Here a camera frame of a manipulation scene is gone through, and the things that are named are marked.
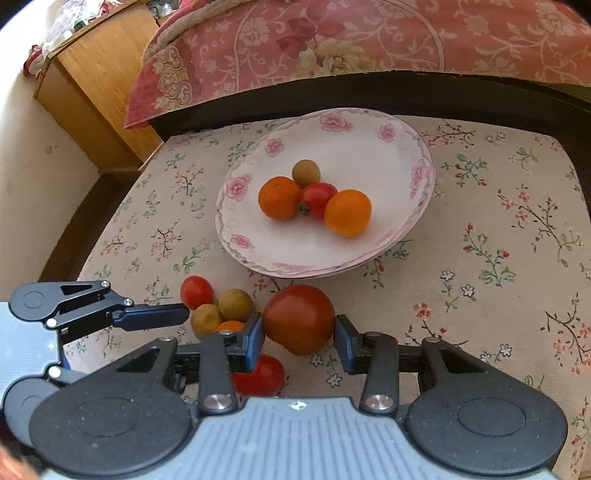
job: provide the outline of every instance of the white wall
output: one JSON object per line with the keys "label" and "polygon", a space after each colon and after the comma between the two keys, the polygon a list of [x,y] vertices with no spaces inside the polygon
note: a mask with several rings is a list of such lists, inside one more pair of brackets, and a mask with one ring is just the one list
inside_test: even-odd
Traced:
{"label": "white wall", "polygon": [[33,99],[21,74],[61,0],[34,0],[0,31],[0,300],[36,281],[98,178],[84,152]]}

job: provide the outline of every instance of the black round cap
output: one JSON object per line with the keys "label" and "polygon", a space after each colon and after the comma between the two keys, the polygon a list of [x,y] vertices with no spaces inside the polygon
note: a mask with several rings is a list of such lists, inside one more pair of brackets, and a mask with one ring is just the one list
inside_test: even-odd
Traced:
{"label": "black round cap", "polygon": [[411,405],[405,429],[430,459],[477,476],[552,467],[567,434],[558,405],[500,372],[449,374]]}
{"label": "black round cap", "polygon": [[29,422],[35,409],[59,389],[39,377],[24,378],[11,386],[4,397],[4,419],[15,438],[32,447]]}
{"label": "black round cap", "polygon": [[145,375],[79,381],[45,400],[33,414],[37,453],[74,477],[130,476],[166,460],[191,430],[184,401]]}

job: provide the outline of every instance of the plate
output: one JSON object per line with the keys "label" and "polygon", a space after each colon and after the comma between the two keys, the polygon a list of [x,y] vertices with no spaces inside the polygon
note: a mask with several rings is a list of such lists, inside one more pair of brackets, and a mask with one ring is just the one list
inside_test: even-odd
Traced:
{"label": "plate", "polygon": [[[291,178],[303,158],[321,181],[356,189],[372,202],[367,229],[343,238],[321,220],[280,222],[258,206],[258,192],[276,176]],[[336,108],[284,123],[261,137],[230,168],[216,201],[216,229],[226,252],[246,268],[276,278],[334,275],[393,246],[417,223],[431,198],[434,168],[416,130],[387,113]]]}

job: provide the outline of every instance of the orange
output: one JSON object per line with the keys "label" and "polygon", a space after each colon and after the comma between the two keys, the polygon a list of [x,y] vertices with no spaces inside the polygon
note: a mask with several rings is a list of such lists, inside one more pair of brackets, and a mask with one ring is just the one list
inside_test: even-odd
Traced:
{"label": "orange", "polygon": [[227,322],[220,323],[213,329],[213,331],[219,332],[220,330],[231,330],[233,332],[240,332],[243,328],[244,324],[242,322],[239,322],[238,320],[228,320]]}
{"label": "orange", "polygon": [[296,216],[300,188],[287,177],[274,177],[259,190],[259,207],[273,220],[289,220]]}
{"label": "orange", "polygon": [[356,236],[363,232],[371,217],[371,202],[359,190],[342,190],[326,205],[324,223],[342,236]]}

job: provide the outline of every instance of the table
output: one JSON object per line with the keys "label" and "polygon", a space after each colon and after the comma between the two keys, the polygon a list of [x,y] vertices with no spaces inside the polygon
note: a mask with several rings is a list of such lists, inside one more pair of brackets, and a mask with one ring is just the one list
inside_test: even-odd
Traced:
{"label": "table", "polygon": [[[556,140],[446,119],[402,117],[429,144],[437,169],[431,202],[412,231],[359,267],[310,281],[360,331],[415,345],[440,336],[555,399],[569,436],[555,472],[577,478],[589,439],[591,225],[576,173]],[[122,202],[80,278],[109,280],[121,295],[179,301],[188,275],[217,292],[242,288],[258,309],[286,280],[250,272],[217,238],[213,212],[228,167],[288,119],[170,138]],[[127,333],[105,329],[66,346],[92,371],[162,335],[196,341],[190,326]],[[268,340],[287,373],[281,395],[350,395],[363,378],[343,373],[334,348],[294,357]],[[401,378],[401,400],[418,394]],[[187,393],[187,401],[194,390]]]}

